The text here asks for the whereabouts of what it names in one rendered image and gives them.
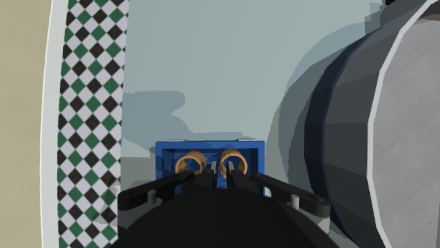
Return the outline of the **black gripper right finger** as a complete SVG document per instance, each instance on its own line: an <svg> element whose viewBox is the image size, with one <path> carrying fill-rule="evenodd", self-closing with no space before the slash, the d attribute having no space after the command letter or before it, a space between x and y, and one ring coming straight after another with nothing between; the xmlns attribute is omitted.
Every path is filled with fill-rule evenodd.
<svg viewBox="0 0 440 248"><path fill-rule="evenodd" d="M328 199L260 172L251 173L249 178L248 175L244 175L244 172L237 165L233 165L232 161L227 161L226 181L227 188L245 190L262 195L264 187L268 188L271 191L272 198L287 203L301 211L329 236L331 202Z"/></svg>

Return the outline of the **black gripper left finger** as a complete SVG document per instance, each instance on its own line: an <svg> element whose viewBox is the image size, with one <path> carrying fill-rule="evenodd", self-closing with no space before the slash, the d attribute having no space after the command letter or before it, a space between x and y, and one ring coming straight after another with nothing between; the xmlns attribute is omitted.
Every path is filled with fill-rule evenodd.
<svg viewBox="0 0 440 248"><path fill-rule="evenodd" d="M195 175L194 171L185 170L120 192L117 195L118 237L155 206L186 193L217 187L217 176L218 161L212 161L212 164L206 165L201 174ZM181 193L174 196L175 187L180 184Z"/></svg>

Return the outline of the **blue crate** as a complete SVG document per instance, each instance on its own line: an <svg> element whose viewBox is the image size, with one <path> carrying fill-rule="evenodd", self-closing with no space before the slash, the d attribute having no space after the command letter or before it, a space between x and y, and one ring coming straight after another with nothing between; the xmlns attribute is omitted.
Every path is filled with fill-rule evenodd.
<svg viewBox="0 0 440 248"><path fill-rule="evenodd" d="M155 142L156 180L175 174L175 166L180 158L190 151L199 151L205 156L206 165L218 161L217 188L223 188L227 181L220 172L220 156L227 149L222 148L236 149L242 154L248 165L245 175L251 176L253 172L265 174L265 141L255 138L220 141L169 139ZM185 162L188 169L200 170L196 160L186 158Z"/></svg>

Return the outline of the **grey round turntable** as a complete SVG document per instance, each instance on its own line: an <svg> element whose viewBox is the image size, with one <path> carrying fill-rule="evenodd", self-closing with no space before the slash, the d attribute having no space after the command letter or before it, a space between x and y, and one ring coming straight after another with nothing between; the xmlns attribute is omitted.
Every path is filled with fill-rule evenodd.
<svg viewBox="0 0 440 248"><path fill-rule="evenodd" d="M385 1L313 91L304 159L359 248L440 248L440 0Z"/></svg>

